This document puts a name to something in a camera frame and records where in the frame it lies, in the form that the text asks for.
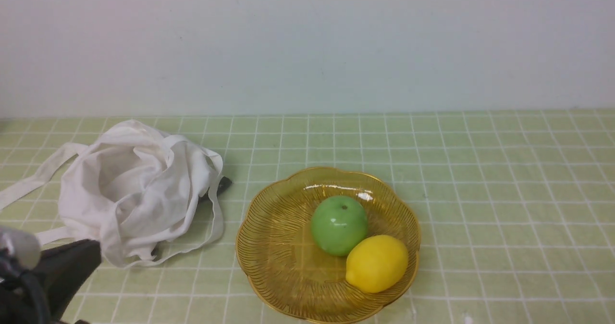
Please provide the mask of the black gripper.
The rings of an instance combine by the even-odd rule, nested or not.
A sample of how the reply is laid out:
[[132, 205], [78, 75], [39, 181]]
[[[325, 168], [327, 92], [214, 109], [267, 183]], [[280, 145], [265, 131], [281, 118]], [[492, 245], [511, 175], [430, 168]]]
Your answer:
[[98, 241], [83, 239], [42, 252], [27, 269], [1, 249], [2, 324], [62, 324], [75, 294], [101, 265]]

